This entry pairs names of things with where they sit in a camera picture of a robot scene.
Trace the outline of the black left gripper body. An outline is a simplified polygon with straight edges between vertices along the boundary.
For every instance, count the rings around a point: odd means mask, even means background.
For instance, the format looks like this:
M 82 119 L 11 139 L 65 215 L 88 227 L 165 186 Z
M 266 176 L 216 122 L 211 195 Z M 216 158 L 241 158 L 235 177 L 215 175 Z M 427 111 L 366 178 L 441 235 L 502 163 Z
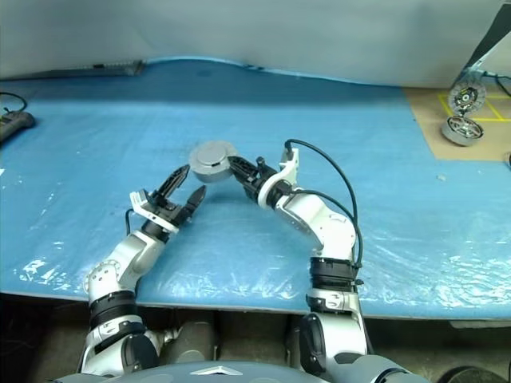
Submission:
M 152 215 L 163 219 L 176 228 L 180 228 L 190 219 L 190 211 L 186 206 L 172 203 L 163 196 L 156 197 L 147 195 L 147 201 L 144 207 L 150 211 Z

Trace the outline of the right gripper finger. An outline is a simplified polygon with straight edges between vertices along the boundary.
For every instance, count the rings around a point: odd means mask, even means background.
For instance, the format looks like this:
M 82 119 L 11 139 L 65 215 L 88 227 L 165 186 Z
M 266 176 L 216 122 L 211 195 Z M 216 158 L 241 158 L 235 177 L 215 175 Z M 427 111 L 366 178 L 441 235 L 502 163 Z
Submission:
M 237 180 L 255 180 L 259 174 L 258 168 L 241 156 L 229 156 L 228 163 Z

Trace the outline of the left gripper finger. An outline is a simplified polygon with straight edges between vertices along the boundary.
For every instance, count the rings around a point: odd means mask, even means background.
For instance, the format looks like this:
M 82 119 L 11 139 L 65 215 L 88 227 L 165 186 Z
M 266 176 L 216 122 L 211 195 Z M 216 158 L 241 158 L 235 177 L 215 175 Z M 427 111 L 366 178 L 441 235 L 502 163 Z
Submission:
M 186 210 L 186 218 L 190 219 L 196 209 L 200 206 L 206 195 L 207 187 L 205 185 L 197 188 L 188 198 L 184 209 Z
M 186 180 L 189 169 L 190 166 L 186 164 L 175 170 L 156 190 L 156 197 L 167 199 Z

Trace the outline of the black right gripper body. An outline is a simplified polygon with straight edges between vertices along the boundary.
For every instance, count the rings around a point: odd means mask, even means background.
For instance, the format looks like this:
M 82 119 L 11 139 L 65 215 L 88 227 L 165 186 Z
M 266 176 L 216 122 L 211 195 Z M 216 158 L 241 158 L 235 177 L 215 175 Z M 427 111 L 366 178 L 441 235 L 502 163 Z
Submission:
M 257 157 L 254 165 L 259 170 L 257 178 L 255 180 L 239 180 L 239 182 L 242 183 L 247 197 L 257 203 L 263 184 L 276 174 L 276 170 L 268 166 L 263 157 Z

